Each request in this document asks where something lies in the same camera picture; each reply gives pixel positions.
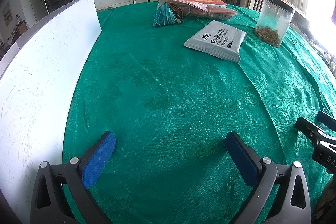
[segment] pink plastic package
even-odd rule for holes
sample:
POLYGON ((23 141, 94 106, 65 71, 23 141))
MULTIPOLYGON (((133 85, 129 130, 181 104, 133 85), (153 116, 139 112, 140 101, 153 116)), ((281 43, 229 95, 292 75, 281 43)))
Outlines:
POLYGON ((235 10, 226 8, 221 0, 161 0, 160 5, 162 3, 177 5, 184 17, 231 20, 237 14, 235 10))

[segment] white wet wipes package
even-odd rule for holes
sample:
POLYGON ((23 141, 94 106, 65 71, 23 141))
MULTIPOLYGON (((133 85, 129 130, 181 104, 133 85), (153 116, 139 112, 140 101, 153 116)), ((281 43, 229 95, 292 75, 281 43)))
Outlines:
POLYGON ((213 20, 189 38, 184 45, 221 59, 239 63, 239 49, 245 37, 246 32, 213 20))

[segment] plastic jar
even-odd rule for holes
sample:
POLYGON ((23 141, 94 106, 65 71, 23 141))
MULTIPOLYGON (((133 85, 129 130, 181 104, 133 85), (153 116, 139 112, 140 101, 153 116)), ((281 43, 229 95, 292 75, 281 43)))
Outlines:
POLYGON ((281 0, 264 0, 254 33, 267 44, 280 47, 294 9, 281 0))

